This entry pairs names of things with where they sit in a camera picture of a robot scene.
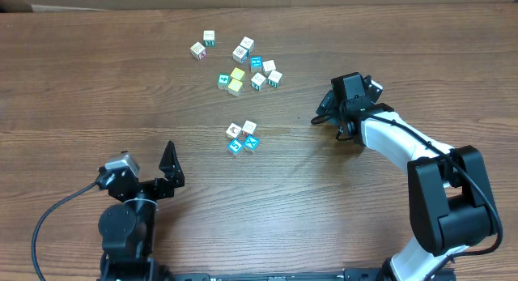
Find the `blue number five block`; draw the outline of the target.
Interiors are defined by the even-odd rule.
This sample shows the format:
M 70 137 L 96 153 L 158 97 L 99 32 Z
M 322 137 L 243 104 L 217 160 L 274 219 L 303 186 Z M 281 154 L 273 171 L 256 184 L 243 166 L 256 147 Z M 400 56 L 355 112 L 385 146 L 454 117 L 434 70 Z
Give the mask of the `blue number five block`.
M 239 155 L 239 153 L 242 151 L 244 145 L 242 142 L 240 142 L 237 138 L 232 139 L 229 144 L 227 145 L 228 151 L 233 154 L 234 156 Z

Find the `white cream block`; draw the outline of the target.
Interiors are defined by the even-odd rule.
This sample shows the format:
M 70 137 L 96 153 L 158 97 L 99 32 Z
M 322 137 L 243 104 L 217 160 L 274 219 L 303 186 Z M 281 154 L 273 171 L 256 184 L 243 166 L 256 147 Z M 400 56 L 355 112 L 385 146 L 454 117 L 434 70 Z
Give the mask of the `white cream block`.
M 231 123 L 226 129 L 226 136 L 229 139 L 238 138 L 241 134 L 242 128 L 235 123 Z

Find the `blue X block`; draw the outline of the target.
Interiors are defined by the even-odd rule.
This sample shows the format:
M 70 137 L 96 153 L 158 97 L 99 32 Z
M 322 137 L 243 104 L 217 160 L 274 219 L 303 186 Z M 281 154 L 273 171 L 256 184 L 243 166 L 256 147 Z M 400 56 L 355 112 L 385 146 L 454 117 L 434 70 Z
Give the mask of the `blue X block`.
M 246 151 L 249 151 L 249 152 L 252 152 L 254 153 L 256 150 L 257 150 L 257 147 L 259 145 L 259 139 L 252 136 L 252 135 L 249 135 L 245 141 L 244 141 L 244 149 Z

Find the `white block red drawing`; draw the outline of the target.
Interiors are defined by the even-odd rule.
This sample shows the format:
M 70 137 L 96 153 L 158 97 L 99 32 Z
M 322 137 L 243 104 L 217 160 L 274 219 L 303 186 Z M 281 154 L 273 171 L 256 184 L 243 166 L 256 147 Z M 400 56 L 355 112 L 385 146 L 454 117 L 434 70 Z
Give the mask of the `white block red drawing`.
M 245 136 L 254 135 L 257 129 L 257 124 L 253 121 L 246 121 L 242 126 L 242 134 Z

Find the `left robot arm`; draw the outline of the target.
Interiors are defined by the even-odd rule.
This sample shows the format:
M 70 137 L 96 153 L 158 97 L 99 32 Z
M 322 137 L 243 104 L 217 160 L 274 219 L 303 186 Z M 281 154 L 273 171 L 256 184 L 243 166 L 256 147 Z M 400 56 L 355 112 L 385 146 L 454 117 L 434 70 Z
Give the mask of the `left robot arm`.
M 158 201 L 172 198 L 175 189 L 185 185 L 172 141 L 164 149 L 159 170 L 161 178 L 140 181 L 139 166 L 127 151 L 99 168 L 96 184 L 119 202 L 107 208 L 98 222 L 104 251 L 102 280 L 173 279 L 168 267 L 152 257 Z

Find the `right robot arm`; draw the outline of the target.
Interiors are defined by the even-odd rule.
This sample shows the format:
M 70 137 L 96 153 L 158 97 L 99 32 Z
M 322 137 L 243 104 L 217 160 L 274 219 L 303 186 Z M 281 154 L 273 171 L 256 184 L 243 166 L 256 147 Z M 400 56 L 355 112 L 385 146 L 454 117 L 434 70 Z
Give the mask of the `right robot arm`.
M 435 141 L 378 101 L 383 88 L 358 72 L 331 79 L 331 88 L 311 120 L 339 129 L 338 141 L 352 140 L 378 151 L 404 172 L 410 225 L 407 245 L 379 269 L 346 269 L 346 280 L 454 280 L 446 269 L 456 258 L 493 253 L 503 241 L 479 150 Z

